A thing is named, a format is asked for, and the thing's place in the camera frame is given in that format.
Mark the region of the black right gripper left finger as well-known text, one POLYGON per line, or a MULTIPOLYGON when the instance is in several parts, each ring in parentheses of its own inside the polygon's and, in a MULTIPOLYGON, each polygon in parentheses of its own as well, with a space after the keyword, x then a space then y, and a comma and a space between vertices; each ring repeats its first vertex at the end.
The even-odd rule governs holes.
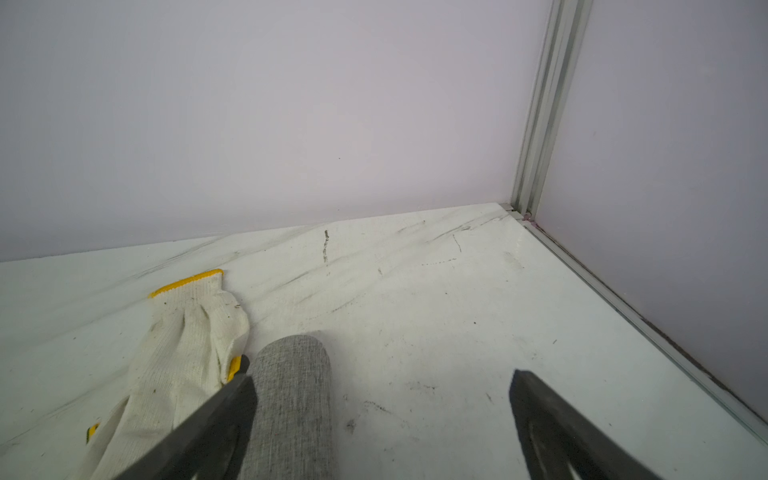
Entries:
POLYGON ((236 375, 120 479, 236 479, 251 438, 258 398, 236 375))

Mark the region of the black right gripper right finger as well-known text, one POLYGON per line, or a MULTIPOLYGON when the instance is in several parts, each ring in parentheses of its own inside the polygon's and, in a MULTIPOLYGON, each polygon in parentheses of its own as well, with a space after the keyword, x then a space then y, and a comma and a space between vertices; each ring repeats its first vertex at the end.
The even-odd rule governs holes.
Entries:
POLYGON ((514 372, 509 401, 532 479, 656 479, 535 373, 514 372))

